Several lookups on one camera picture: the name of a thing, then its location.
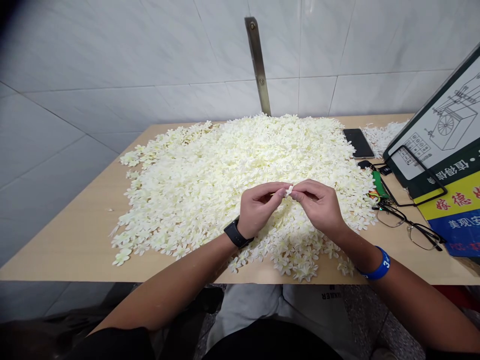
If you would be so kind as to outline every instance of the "black phone screen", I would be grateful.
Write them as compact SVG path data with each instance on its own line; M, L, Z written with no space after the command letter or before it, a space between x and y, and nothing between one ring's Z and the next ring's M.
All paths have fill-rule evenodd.
M355 148L353 157L355 159L367 159L373 158L374 152L370 148L367 139L365 138L362 130L360 129L345 129L343 130L346 140L351 142L350 144Z

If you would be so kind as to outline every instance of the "hand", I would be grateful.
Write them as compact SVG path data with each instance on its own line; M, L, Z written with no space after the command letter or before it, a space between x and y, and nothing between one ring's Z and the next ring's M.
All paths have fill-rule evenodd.
M292 184L286 182L267 182L245 190L241 195L240 219L237 225L245 239L256 237L263 229L282 203L290 185Z
M295 185L290 196L301 204L313 226L329 238L348 228L334 188L307 179Z

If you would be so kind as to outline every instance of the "metal bracket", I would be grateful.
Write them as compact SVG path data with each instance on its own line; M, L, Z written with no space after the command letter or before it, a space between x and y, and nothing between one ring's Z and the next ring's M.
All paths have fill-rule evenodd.
M246 17L245 26L248 34L248 43L250 44L253 70L255 71L256 87L258 88L258 96L260 96L261 111L268 116L272 116L267 78L265 77L264 58L262 57L262 46L260 45L259 25L254 17Z

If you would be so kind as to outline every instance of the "black smartwatch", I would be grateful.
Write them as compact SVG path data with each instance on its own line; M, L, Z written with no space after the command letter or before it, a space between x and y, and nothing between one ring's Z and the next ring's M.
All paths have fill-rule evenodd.
M241 249L250 244L255 238L252 237L251 239L246 239L242 236L242 234L240 234L239 230L237 229L239 218L240 216L233 220L230 225L223 229L223 231L230 238L231 242L234 243L237 248Z

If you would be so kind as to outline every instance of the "left hand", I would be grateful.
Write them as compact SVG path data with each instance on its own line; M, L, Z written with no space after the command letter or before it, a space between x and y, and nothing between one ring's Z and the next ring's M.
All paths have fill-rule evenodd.
M273 212L282 203L287 189L292 185L287 182L267 182L245 190L241 195L240 218L237 229L245 239L258 235L267 224Z

